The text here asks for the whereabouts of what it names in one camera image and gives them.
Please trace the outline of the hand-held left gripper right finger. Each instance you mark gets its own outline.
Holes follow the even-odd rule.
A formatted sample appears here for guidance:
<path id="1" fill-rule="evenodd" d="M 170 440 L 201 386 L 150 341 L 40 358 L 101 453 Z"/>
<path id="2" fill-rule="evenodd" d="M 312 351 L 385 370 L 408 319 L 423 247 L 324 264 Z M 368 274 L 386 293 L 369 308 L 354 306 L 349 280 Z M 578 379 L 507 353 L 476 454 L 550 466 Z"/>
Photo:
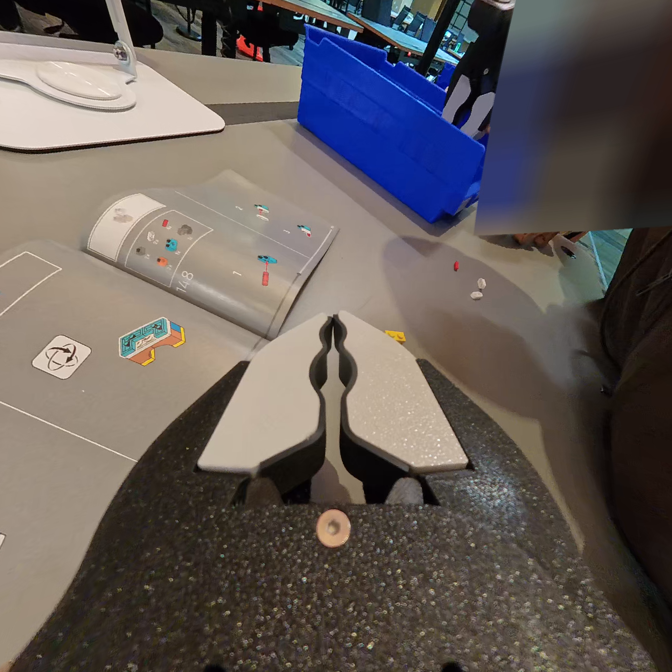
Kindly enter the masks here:
<path id="1" fill-rule="evenodd" d="M 341 426 L 355 445 L 404 473 L 468 466 L 468 457 L 414 355 L 355 315 L 334 315 L 345 387 Z"/>

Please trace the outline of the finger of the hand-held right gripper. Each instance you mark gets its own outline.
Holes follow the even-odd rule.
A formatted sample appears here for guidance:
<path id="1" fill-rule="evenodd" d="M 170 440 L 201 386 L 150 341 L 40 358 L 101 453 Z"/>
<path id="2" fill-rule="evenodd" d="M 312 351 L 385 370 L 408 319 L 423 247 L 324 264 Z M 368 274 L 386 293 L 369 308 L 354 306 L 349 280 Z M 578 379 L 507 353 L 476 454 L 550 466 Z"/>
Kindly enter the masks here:
<path id="1" fill-rule="evenodd" d="M 496 93 L 490 91 L 480 95 L 472 106 L 472 138 L 480 139 L 489 126 L 489 115 L 491 114 Z"/>
<path id="2" fill-rule="evenodd" d="M 475 77 L 461 74 L 455 86 L 446 90 L 442 118 L 457 128 L 462 128 L 472 113 L 475 103 Z"/>

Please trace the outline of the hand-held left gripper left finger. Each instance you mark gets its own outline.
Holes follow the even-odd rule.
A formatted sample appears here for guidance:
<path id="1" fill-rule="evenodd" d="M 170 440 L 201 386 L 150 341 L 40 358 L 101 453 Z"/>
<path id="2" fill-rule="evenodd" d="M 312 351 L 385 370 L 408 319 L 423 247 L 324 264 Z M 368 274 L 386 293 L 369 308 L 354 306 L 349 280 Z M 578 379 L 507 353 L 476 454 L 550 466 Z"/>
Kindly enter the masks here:
<path id="1" fill-rule="evenodd" d="M 328 351 L 330 320 L 319 313 L 252 357 L 197 461 L 201 471 L 260 475 L 317 433 L 323 399 L 312 368 Z"/>

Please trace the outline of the blue plastic bin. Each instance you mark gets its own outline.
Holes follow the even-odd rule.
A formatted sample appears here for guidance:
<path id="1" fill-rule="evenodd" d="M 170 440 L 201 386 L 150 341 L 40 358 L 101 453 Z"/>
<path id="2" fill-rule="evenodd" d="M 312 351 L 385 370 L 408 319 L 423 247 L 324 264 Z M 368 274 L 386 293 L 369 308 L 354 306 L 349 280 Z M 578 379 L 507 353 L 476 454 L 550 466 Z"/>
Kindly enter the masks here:
<path id="1" fill-rule="evenodd" d="M 440 87 L 310 25 L 301 78 L 299 124 L 427 222 L 477 202 L 485 146 L 442 118 Z"/>

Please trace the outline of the grey desk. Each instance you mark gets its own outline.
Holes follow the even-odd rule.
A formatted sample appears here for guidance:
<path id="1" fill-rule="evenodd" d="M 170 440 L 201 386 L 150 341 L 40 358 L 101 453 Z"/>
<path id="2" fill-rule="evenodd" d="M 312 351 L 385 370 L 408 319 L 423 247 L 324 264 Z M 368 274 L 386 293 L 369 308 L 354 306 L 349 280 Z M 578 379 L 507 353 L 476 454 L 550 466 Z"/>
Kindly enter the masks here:
<path id="1" fill-rule="evenodd" d="M 59 153 L 1 152 L 1 256 L 81 251 L 113 199 L 231 171 L 338 231 L 278 336 L 319 313 L 317 433 L 260 475 L 197 461 L 247 362 L 132 466 L 60 592 L 1 598 L 12 671 L 616 669 L 614 610 L 593 582 L 604 502 L 572 382 L 583 308 L 541 307 L 557 259 L 437 226 L 287 120 Z M 455 273 L 453 264 L 460 261 Z M 478 278 L 483 298 L 474 301 Z M 348 439 L 334 315 L 402 331 L 468 457 L 407 473 Z"/>

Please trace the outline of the wood-edged background table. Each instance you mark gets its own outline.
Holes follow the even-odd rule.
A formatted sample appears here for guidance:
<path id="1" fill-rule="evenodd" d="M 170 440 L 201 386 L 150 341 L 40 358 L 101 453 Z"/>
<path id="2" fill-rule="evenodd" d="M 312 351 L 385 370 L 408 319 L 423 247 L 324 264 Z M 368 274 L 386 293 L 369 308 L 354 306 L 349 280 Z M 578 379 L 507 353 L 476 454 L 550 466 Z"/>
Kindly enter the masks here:
<path id="1" fill-rule="evenodd" d="M 331 5 L 323 1 L 260 1 L 264 5 L 273 5 L 286 9 L 293 13 L 306 15 L 315 18 L 318 21 L 332 24 L 334 26 L 355 31 L 363 32 L 364 28 L 353 21 L 347 15 L 334 9 Z"/>
<path id="2" fill-rule="evenodd" d="M 402 53 L 410 53 L 415 56 L 423 56 L 428 49 L 429 44 L 417 38 L 407 35 L 406 33 L 383 26 L 375 21 L 369 21 L 359 15 L 348 12 L 346 16 L 355 21 L 358 26 L 365 31 L 369 31 L 383 40 L 385 43 L 391 45 Z"/>

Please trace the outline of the grey instruction booklet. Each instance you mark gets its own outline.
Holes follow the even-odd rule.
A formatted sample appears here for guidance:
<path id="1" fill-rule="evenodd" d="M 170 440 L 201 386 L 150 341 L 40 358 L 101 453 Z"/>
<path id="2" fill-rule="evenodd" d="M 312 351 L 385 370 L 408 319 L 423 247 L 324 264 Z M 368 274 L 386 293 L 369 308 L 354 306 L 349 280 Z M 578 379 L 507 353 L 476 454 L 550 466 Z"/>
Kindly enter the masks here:
<path id="1" fill-rule="evenodd" d="M 1 598 L 60 592 L 149 445 L 271 345 L 337 229 L 231 171 L 1 257 Z"/>

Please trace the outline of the person's dark clothed body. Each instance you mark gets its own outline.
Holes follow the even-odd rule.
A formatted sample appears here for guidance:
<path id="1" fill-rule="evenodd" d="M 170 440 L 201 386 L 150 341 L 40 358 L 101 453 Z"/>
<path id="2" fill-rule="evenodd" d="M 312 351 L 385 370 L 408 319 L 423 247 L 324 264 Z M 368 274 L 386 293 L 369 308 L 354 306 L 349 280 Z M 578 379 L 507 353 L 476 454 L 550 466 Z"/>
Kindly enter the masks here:
<path id="1" fill-rule="evenodd" d="M 628 550 L 671 607 L 671 227 L 633 229 L 597 320 L 606 492 Z"/>

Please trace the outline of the white flat stand base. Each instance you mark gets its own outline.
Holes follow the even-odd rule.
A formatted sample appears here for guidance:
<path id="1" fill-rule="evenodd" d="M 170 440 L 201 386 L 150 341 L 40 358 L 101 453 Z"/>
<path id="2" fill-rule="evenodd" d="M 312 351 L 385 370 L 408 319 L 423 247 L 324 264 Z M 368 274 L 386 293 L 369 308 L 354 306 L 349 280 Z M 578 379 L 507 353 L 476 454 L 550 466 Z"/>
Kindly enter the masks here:
<path id="1" fill-rule="evenodd" d="M 34 65 L 67 61 L 116 69 L 112 46 L 1 32 L 1 61 Z M 21 153 L 122 145 L 141 140 L 221 132 L 224 121 L 143 63 L 128 84 L 136 96 L 128 111 L 87 110 L 52 99 L 27 84 L 1 80 L 1 147 Z"/>

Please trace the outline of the black office chair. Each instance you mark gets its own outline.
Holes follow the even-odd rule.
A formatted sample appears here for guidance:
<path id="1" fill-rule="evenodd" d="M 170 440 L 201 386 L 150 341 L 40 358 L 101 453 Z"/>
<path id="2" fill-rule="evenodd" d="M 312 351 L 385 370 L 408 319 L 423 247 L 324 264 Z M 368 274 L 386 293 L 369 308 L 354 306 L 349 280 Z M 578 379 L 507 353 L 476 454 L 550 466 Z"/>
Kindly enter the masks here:
<path id="1" fill-rule="evenodd" d="M 132 1 L 122 1 L 122 7 L 134 46 L 163 39 L 163 28 L 152 15 Z M 118 38 L 105 1 L 59 1 L 57 15 L 83 40 L 113 44 Z"/>

